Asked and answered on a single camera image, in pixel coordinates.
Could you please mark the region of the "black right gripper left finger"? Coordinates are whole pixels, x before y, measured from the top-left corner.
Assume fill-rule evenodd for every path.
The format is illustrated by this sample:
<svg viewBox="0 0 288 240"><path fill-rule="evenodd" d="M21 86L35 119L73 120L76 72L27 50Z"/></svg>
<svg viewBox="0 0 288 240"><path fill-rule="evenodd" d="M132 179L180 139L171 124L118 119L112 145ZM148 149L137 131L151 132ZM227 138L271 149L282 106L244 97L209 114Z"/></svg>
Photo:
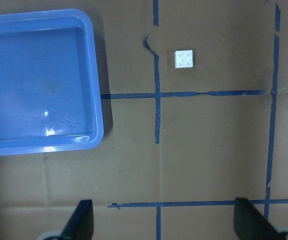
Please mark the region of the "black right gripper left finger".
<svg viewBox="0 0 288 240"><path fill-rule="evenodd" d="M94 234L93 202L81 200L59 235L61 240L91 240Z"/></svg>

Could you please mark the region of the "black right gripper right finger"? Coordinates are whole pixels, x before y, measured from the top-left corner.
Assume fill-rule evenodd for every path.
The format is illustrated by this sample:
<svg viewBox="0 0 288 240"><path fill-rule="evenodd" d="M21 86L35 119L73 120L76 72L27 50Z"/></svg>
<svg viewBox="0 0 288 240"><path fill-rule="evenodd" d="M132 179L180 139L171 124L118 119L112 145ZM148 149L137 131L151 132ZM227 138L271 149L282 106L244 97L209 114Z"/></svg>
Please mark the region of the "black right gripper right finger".
<svg viewBox="0 0 288 240"><path fill-rule="evenodd" d="M239 240L288 240L288 231L278 231L247 198L235 198L233 228Z"/></svg>

